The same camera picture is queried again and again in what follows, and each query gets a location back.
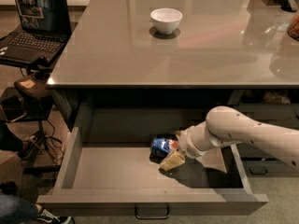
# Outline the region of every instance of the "pants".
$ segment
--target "pants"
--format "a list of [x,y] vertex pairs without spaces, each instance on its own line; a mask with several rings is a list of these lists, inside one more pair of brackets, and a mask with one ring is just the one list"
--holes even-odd
[[5,123],[0,123],[0,149],[4,151],[19,151],[22,140],[11,132]]
[[24,199],[0,194],[0,223],[20,224],[36,218],[37,207]]

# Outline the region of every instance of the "sneaker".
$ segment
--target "sneaker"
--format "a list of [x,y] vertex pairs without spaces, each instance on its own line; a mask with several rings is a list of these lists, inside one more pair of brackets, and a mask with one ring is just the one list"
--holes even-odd
[[36,217],[36,220],[43,221],[44,223],[52,224],[68,224],[72,217],[57,217],[44,209],[41,214]]
[[39,131],[36,131],[30,137],[27,137],[24,141],[27,142],[28,146],[25,150],[19,151],[18,156],[21,159],[26,160],[30,157],[30,155],[34,151],[35,147],[40,146],[41,141],[42,141],[42,137],[41,137]]

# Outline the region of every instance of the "open drawer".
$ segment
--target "open drawer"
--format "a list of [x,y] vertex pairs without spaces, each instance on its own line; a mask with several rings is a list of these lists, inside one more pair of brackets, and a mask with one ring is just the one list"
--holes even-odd
[[151,138],[196,118],[201,113],[192,109],[82,104],[54,190],[37,202],[63,216],[139,218],[248,215],[266,204],[266,195],[252,193],[235,146],[159,170],[161,160],[150,156]]

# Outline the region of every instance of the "person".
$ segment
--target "person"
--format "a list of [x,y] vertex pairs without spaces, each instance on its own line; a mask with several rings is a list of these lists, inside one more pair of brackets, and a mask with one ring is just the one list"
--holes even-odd
[[[28,159],[41,141],[39,132],[21,140],[5,123],[0,123],[0,149],[16,151],[22,159]],[[57,217],[37,203],[30,203],[14,195],[0,194],[1,224],[20,224],[33,219],[44,223],[68,224],[72,217]]]

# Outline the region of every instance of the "laptop screen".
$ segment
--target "laptop screen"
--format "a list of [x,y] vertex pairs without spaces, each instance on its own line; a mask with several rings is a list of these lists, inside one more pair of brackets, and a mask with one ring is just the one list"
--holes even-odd
[[24,30],[70,36],[66,0],[15,0]]

